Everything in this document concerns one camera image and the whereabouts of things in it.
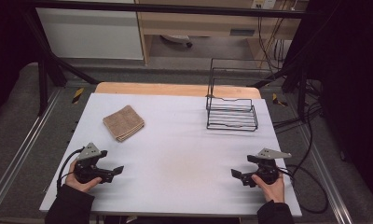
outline table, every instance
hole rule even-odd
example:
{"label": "table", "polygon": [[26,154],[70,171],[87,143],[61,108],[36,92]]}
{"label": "table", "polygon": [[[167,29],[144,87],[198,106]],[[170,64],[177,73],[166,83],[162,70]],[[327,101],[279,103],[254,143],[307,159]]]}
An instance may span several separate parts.
{"label": "table", "polygon": [[[166,95],[176,91],[177,96]],[[221,87],[214,90],[214,95],[225,91],[255,98],[257,131],[207,130],[206,98],[201,97],[207,93],[207,86],[100,84],[90,96],[61,162],[74,150],[93,142],[100,150],[108,151],[107,157],[99,160],[98,167],[112,170],[125,166],[112,183],[99,185],[90,192],[96,197],[92,212],[193,217],[256,214],[265,202],[261,189],[244,187],[231,176],[230,169],[253,172],[257,167],[248,162],[246,156],[255,155],[263,147],[279,150],[279,145],[266,103],[257,99],[260,97],[258,90]],[[145,120],[145,127],[119,143],[104,126],[103,117],[125,105],[136,110]],[[284,167],[283,160],[277,163]],[[41,211],[48,211],[55,199],[57,174],[41,204]],[[300,217],[289,178],[284,179],[285,200],[292,214]]]}

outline white cabinet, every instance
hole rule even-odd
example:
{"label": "white cabinet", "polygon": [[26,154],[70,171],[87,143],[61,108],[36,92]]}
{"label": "white cabinet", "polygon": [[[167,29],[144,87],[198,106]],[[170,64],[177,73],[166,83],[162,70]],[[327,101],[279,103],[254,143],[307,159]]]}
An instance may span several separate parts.
{"label": "white cabinet", "polygon": [[[134,3],[133,0],[113,2]],[[52,51],[58,57],[143,59],[135,12],[52,8],[37,11]]]}

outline human hand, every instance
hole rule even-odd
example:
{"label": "human hand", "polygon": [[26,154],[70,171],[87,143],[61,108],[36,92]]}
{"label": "human hand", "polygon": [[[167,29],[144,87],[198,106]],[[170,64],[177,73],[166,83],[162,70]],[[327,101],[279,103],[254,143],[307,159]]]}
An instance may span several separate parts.
{"label": "human hand", "polygon": [[77,189],[79,191],[82,191],[82,192],[86,193],[102,181],[102,179],[100,177],[96,177],[86,184],[79,183],[76,180],[76,176],[74,175],[74,167],[75,166],[76,166],[76,161],[73,161],[70,164],[69,175],[65,178],[65,184],[70,186],[71,188]]}
{"label": "human hand", "polygon": [[262,188],[267,203],[271,200],[275,203],[285,202],[283,173],[279,172],[279,178],[271,185],[265,183],[258,175],[253,175],[252,178],[256,184]]}

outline person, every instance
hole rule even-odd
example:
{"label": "person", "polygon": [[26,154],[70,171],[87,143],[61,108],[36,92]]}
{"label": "person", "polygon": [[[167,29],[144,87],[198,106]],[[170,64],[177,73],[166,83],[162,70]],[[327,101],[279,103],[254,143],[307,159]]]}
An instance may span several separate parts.
{"label": "person", "polygon": [[[70,165],[69,175],[60,188],[56,200],[45,217],[46,224],[89,224],[90,209],[94,197],[88,191],[98,185],[102,179],[96,177],[86,184],[81,184],[73,174],[76,161]],[[275,183],[268,185],[259,176],[253,180],[262,188],[266,203],[258,210],[260,224],[294,223],[291,212],[284,199],[283,174],[280,173]]]}

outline wire rack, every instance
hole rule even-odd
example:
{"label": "wire rack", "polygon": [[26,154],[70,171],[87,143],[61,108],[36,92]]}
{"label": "wire rack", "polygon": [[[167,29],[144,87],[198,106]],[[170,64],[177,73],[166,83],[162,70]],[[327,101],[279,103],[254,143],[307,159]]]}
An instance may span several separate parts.
{"label": "wire rack", "polygon": [[[243,63],[250,67],[236,67]],[[256,110],[251,99],[225,99],[214,96],[216,85],[251,86],[254,82],[274,80],[270,64],[259,60],[212,59],[207,90],[207,129],[254,132],[258,129]]]}
{"label": "wire rack", "polygon": [[251,99],[210,97],[207,107],[207,129],[253,132],[258,128]]}

